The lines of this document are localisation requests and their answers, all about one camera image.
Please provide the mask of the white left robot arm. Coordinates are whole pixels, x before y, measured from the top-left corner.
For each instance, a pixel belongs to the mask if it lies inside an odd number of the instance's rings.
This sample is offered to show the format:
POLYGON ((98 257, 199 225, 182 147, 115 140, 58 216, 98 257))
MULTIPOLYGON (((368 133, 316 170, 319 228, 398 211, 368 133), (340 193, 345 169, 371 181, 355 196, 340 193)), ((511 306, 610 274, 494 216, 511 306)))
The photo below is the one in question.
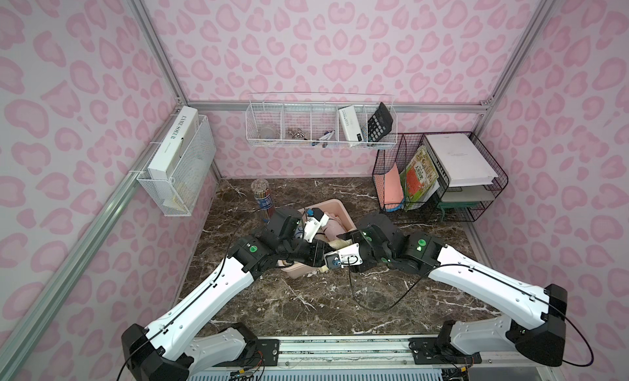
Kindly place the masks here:
POLYGON ((321 209, 278 209, 267 225, 231 243, 219 266, 181 302, 146 326, 122 334, 124 368, 136 380, 186 380, 211 366, 262 360, 255 335, 237 324, 209 338, 197 334, 221 309, 280 261, 322 266, 329 221, 321 209))

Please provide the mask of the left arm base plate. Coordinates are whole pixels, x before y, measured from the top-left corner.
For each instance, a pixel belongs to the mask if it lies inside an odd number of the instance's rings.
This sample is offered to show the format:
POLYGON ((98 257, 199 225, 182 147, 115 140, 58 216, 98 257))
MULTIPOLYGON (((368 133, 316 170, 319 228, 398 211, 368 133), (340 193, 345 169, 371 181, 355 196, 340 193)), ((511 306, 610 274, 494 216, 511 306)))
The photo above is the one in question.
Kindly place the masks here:
POLYGON ((280 341, 278 339, 262 338, 248 341, 243 352, 232 361, 224 361, 215 365, 218 367, 257 366, 263 361, 265 366, 277 366, 280 341))

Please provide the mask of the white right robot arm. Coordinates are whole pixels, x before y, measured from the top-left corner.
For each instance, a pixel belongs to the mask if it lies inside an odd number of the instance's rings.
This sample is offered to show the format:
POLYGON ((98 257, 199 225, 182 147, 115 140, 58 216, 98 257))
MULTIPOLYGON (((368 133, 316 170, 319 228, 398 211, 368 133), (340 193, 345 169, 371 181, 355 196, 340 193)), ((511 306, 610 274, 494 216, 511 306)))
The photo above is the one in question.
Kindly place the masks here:
POLYGON ((444 240, 416 231, 402 233, 383 214, 371 214, 348 233, 358 244, 350 257, 354 271, 382 263, 421 279, 448 284, 500 311, 474 322, 447 322, 440 335, 445 347, 472 356, 517 352, 549 367, 563 364, 568 293, 557 284, 545 288, 510 278, 463 255, 444 240))

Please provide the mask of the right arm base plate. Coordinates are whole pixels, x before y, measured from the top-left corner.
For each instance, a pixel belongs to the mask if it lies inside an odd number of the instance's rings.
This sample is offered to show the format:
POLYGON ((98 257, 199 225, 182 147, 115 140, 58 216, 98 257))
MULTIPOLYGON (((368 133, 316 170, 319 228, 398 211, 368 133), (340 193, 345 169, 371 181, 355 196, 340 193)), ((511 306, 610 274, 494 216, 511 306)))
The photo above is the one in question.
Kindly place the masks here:
POLYGON ((479 353, 464 354, 440 338, 411 338, 408 347, 416 365, 474 366, 483 362, 479 353))

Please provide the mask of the pink plastic storage box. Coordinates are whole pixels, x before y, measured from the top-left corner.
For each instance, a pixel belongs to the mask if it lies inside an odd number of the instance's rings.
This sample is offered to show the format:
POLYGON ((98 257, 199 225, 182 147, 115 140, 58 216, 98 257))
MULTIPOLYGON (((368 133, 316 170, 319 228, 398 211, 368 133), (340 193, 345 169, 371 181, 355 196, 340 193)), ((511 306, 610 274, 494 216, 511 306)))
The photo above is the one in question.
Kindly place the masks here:
MULTIPOLYGON (((337 239, 337 236, 340 234, 356 229, 347 209, 345 209, 342 202, 338 199, 330 199, 307 207, 307 209, 312 208, 320 209, 330 218, 326 226, 316 235, 317 238, 325 238, 329 242, 337 239)), ((301 276, 315 273, 318 269, 295 262, 292 266, 283 269, 283 271, 289 278, 297 279, 301 276)))

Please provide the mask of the cream umbrella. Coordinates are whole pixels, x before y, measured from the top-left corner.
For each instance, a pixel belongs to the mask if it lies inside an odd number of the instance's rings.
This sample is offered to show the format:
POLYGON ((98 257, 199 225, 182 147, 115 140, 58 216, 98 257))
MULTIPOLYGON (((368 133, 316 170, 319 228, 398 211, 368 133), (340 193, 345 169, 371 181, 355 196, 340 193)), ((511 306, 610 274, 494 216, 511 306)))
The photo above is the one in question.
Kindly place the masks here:
MULTIPOLYGON (((338 238, 338 239, 336 239, 336 240, 334 240, 332 242, 329 242, 329 247, 331 248, 331 250, 327 251, 326 253, 331 253, 333 251, 339 250, 341 248, 345 248, 345 247, 347 247, 349 245, 352 245, 352 244, 354 244, 354 243, 351 240, 343 240, 343 239, 338 238)), ((327 272, 327 271, 332 271, 332 270, 327 268, 327 266, 325 265, 325 261, 324 261, 324 264, 319 268, 319 271, 320 272, 327 272)))

